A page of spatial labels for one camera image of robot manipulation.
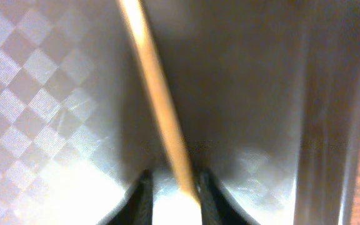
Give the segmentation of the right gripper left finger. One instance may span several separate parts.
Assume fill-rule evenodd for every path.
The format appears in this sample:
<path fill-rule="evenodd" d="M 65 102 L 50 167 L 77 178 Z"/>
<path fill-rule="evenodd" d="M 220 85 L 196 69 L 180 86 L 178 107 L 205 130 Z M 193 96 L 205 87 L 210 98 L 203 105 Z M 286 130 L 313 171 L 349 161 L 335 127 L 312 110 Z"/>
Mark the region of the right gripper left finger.
<path fill-rule="evenodd" d="M 117 212 L 111 211 L 98 225 L 151 225 L 153 223 L 153 178 L 144 170 L 130 189 L 130 196 Z"/>

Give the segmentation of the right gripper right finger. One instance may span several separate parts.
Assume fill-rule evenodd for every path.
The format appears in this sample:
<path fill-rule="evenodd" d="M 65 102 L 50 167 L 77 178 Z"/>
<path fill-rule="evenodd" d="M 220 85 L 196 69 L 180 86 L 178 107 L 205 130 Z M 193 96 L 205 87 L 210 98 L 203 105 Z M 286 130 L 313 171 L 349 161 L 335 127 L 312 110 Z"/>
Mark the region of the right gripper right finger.
<path fill-rule="evenodd" d="M 220 190 L 220 182 L 208 168 L 197 175 L 203 225 L 257 225 L 251 216 L 240 215 Z"/>

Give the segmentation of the wooden chopstick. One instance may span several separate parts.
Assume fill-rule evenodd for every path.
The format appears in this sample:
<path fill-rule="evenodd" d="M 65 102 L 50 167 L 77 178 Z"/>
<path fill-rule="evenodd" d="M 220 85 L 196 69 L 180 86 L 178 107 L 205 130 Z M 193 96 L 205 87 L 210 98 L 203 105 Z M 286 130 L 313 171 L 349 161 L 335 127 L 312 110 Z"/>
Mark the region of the wooden chopstick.
<path fill-rule="evenodd" d="M 191 162 L 153 34 L 140 0 L 117 0 L 171 168 L 184 196 L 200 204 Z"/>

